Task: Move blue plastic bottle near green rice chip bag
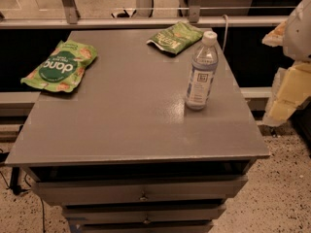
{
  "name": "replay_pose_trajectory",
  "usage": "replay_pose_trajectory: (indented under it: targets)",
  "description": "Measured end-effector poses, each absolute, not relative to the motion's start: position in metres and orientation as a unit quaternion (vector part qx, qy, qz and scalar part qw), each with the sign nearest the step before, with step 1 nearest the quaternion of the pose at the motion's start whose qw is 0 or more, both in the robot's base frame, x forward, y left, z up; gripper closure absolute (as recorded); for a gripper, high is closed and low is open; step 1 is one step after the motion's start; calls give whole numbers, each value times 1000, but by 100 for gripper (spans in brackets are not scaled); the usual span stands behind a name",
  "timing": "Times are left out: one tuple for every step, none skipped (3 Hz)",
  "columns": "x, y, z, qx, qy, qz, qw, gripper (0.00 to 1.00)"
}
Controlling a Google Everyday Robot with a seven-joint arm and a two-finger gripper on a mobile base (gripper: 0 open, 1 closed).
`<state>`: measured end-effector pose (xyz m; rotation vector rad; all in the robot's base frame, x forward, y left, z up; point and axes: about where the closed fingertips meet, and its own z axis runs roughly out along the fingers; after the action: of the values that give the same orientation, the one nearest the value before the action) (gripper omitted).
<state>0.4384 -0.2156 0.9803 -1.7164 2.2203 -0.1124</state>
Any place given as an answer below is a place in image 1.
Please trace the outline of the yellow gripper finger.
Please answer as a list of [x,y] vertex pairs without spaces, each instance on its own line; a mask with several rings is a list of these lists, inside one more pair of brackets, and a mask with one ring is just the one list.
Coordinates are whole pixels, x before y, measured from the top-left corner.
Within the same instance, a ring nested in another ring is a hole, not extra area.
[[271,97],[265,107],[263,124],[280,126],[311,96],[311,64],[296,62],[275,74]]
[[270,47],[282,46],[286,25],[287,23],[285,21],[281,22],[272,31],[266,34],[261,42]]

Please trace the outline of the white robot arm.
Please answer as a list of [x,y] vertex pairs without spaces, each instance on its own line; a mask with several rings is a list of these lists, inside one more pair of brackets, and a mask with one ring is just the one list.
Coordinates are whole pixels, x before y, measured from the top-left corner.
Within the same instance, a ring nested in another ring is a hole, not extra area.
[[290,68],[278,69],[265,107],[263,124],[278,127],[311,97],[311,0],[302,0],[262,42],[282,47],[283,54],[294,61]]

